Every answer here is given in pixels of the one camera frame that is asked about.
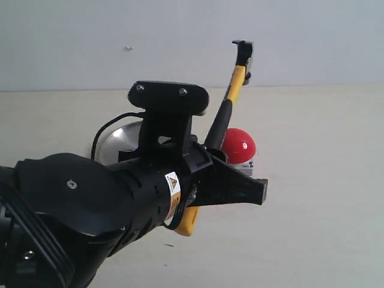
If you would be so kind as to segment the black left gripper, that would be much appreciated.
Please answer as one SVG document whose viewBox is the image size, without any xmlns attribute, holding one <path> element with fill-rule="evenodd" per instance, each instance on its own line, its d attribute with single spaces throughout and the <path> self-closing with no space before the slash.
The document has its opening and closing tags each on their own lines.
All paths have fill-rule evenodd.
<svg viewBox="0 0 384 288">
<path fill-rule="evenodd" d="M 190 205 L 262 205 L 268 189 L 267 179 L 240 172 L 223 151 L 207 151 L 195 136 L 183 144 L 169 139 L 150 149 L 120 152 L 118 177 L 130 197 L 119 228 L 135 234 L 158 226 L 180 233 Z"/>
</svg>

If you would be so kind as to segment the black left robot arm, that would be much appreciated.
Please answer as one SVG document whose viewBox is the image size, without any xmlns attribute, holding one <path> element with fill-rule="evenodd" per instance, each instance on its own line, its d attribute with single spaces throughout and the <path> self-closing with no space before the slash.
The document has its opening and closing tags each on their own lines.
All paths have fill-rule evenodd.
<svg viewBox="0 0 384 288">
<path fill-rule="evenodd" d="M 102 165 L 60 153 L 1 168 L 1 285 L 87 287 L 127 245 L 179 221 L 189 206 L 266 199 L 268 181 L 216 151 L 167 143 Z"/>
</svg>

